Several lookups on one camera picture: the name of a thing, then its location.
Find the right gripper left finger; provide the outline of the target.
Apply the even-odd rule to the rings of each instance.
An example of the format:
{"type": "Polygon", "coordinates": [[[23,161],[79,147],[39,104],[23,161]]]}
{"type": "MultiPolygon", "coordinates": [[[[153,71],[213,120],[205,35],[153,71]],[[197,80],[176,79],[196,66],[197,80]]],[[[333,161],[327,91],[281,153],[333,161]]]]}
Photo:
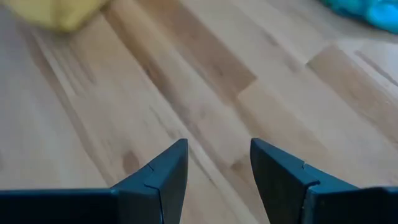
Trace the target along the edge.
{"type": "Polygon", "coordinates": [[[110,188],[3,190],[1,223],[179,223],[187,173],[179,139],[110,188]]]}

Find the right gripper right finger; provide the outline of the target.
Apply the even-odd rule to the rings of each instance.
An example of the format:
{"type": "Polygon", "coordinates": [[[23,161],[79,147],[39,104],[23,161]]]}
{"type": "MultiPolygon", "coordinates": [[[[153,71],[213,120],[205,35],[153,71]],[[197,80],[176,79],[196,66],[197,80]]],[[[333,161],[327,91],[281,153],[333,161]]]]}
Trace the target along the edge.
{"type": "Polygon", "coordinates": [[[250,160],[271,223],[397,223],[397,187],[359,188],[259,138],[250,160]]]}

